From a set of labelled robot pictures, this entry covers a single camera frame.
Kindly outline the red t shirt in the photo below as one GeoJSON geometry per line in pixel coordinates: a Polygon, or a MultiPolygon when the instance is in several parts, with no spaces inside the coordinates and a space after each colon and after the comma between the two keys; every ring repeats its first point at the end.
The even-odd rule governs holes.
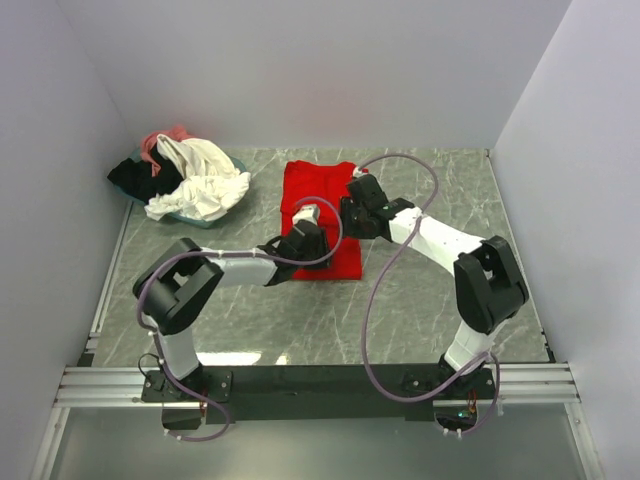
{"type": "MultiPolygon", "coordinates": [[[[298,160],[288,162],[284,170],[283,193],[280,205],[281,233],[287,234],[293,225],[293,215],[298,210],[298,201],[309,196],[323,198],[336,210],[340,200],[348,194],[346,185],[356,165],[341,162],[335,165],[316,165],[298,160]]],[[[331,258],[328,268],[298,270],[293,278],[299,281],[360,280],[362,278],[360,242],[344,238],[337,253],[331,258]]]]}

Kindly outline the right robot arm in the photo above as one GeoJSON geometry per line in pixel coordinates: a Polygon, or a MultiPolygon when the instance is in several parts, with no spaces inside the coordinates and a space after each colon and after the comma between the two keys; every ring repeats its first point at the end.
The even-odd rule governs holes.
{"type": "Polygon", "coordinates": [[[430,400],[443,393],[460,399],[474,386],[473,372],[486,359],[503,322],[513,318],[530,298],[518,261],[501,236],[483,239],[450,227],[424,209],[398,198],[390,200],[376,177],[359,169],[341,199],[341,218],[347,233],[358,239],[383,238],[398,250],[376,277],[365,307],[360,351],[372,385],[386,398],[400,403],[430,400]],[[375,295],[384,276],[400,255],[412,249],[446,270],[454,280],[461,323],[438,364],[439,385],[416,397],[401,397],[376,378],[367,351],[367,330],[375,295]]]}

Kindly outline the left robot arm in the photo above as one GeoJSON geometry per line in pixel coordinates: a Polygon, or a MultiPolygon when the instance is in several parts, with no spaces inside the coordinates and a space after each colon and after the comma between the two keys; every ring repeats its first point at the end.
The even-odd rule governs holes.
{"type": "Polygon", "coordinates": [[[154,339],[166,392],[179,402],[206,392],[192,324],[216,289],[279,285],[302,268],[328,266],[329,252],[325,229],[310,220],[297,221],[287,234],[254,250],[215,253],[189,238],[176,242],[133,287],[139,323],[154,339]]]}

